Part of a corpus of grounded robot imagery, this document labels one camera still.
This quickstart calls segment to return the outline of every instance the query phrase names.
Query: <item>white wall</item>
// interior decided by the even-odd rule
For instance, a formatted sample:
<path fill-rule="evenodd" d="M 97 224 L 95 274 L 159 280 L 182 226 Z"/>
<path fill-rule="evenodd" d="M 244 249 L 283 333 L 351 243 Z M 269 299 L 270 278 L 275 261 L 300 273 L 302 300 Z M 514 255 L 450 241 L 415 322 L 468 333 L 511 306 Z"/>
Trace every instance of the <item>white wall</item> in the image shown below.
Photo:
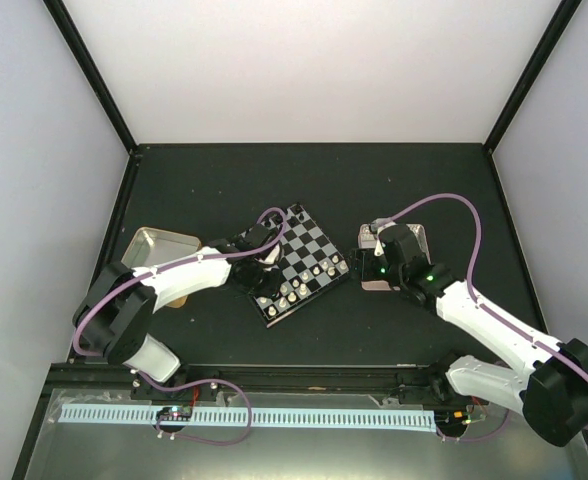
<path fill-rule="evenodd" d="M 550 329 L 588 343 L 588 1 L 496 158 Z"/>
<path fill-rule="evenodd" d="M 139 142 L 482 142 L 559 0 L 66 0 Z"/>
<path fill-rule="evenodd" d="M 66 358 L 125 161 L 43 2 L 0 0 L 0 479 Z"/>

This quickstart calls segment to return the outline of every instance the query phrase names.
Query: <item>chessboard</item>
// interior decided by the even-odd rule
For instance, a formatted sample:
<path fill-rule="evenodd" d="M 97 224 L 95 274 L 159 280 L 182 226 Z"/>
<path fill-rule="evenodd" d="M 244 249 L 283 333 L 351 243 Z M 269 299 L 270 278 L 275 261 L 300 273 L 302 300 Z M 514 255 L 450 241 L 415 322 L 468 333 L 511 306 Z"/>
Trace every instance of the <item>chessboard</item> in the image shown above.
<path fill-rule="evenodd" d="M 269 328 L 307 305 L 322 293 L 348 278 L 349 266 L 336 246 L 299 203 L 287 208 L 287 226 L 281 239 L 283 257 L 278 268 L 283 283 L 278 297 L 252 296 L 265 325 Z M 279 228 L 278 215 L 264 225 Z"/>

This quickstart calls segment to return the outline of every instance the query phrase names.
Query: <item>black table surface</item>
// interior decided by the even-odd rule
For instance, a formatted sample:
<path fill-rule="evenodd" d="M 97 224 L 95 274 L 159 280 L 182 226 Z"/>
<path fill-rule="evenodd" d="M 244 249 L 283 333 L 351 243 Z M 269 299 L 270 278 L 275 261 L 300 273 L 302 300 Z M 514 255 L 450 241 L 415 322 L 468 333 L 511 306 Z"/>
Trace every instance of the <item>black table surface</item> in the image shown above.
<path fill-rule="evenodd" d="M 362 223 L 440 192 L 479 210 L 483 242 L 476 287 L 540 328 L 490 161 L 477 144 L 150 145 L 142 159 L 112 258 L 140 227 L 229 237 L 271 206 L 300 201 L 339 250 L 356 247 Z M 474 223 L 442 200 L 405 218 L 425 226 L 432 260 L 464 277 Z M 229 287 L 198 292 L 154 315 L 151 333 L 183 361 L 212 365 L 425 365 L 450 350 L 491 361 L 480 343 L 391 292 L 349 280 L 271 329 Z"/>

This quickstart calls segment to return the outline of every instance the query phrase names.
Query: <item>metal tray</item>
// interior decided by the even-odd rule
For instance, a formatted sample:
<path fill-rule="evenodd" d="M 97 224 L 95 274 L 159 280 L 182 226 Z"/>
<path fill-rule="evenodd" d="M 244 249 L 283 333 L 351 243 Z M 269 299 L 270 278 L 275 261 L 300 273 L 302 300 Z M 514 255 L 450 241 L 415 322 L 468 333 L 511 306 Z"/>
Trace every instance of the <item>metal tray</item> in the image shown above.
<path fill-rule="evenodd" d="M 186 257 L 200 248 L 201 241 L 197 237 L 142 227 L 134 234 L 121 261 L 128 268 L 151 267 Z M 186 300 L 187 296 L 181 297 L 167 306 L 179 308 L 185 305 Z"/>

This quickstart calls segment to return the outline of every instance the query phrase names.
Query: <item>white robotic arm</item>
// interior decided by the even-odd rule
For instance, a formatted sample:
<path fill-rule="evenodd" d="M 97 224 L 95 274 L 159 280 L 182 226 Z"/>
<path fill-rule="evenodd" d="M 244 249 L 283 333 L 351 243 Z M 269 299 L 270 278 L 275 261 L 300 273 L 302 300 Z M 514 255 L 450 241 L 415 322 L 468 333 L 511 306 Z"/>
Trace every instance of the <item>white robotic arm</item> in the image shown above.
<path fill-rule="evenodd" d="M 504 368 L 481 362 L 468 355 L 454 362 L 447 372 L 447 379 L 460 395 L 484 398 L 522 414 L 523 400 L 520 393 L 527 388 L 535 364 L 545 363 L 550 354 L 533 346 L 539 341 L 558 351 L 560 341 L 526 325 L 506 312 L 478 291 L 477 300 L 469 294 L 465 282 L 454 282 L 436 299 L 436 314 L 443 320 L 469 333 L 493 351 L 509 367 Z M 512 329 L 497 322 L 480 305 L 486 305 L 515 327 L 533 337 L 528 342 Z"/>
<path fill-rule="evenodd" d="M 273 266 L 282 255 L 281 248 L 278 242 L 269 250 L 263 248 L 275 242 L 275 236 L 273 230 L 255 225 L 243 237 L 219 240 L 167 264 L 134 269 L 118 262 L 110 264 L 90 288 L 73 323 L 78 326 L 85 322 L 82 336 L 108 363 L 124 364 L 165 382 L 181 362 L 147 333 L 152 314 L 178 298 L 221 286 L 230 279 L 246 292 L 276 295 L 281 281 L 280 272 Z M 108 298 L 109 303 L 87 323 L 84 318 L 88 312 Z"/>
<path fill-rule="evenodd" d="M 566 357 L 588 374 L 587 345 L 577 339 L 562 343 L 470 291 L 449 268 L 430 263 L 406 225 L 375 222 L 371 228 L 377 245 L 361 252 L 364 274 L 382 272 L 376 280 L 461 328 L 508 365 L 458 358 L 445 374 L 456 393 L 522 414 L 536 433 L 558 446 L 588 425 L 588 385 L 556 358 Z"/>

